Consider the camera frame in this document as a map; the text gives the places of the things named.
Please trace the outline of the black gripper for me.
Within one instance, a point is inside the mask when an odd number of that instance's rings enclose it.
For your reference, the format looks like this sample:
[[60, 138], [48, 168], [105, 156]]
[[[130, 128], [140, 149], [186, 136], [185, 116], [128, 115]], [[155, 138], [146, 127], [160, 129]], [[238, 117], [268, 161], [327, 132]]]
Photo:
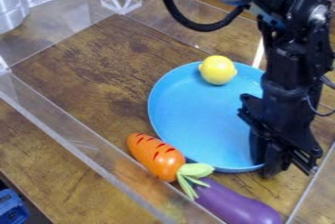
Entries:
[[265, 75], [260, 79], [262, 97], [242, 94], [238, 117], [250, 127], [250, 161], [262, 164], [261, 176], [270, 178], [293, 164], [310, 175], [323, 150], [309, 129], [315, 118], [321, 83], [285, 89]]

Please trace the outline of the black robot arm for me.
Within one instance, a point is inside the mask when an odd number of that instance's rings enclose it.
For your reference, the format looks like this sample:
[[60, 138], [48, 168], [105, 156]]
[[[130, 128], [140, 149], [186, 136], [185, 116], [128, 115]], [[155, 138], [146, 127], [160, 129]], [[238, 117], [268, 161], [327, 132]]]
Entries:
[[294, 165], [304, 174], [317, 168], [323, 150], [309, 125], [325, 72], [335, 54], [329, 45], [329, 0], [221, 0], [248, 6], [256, 15], [266, 57], [262, 96], [241, 96], [238, 117], [250, 126], [250, 159], [272, 177]]

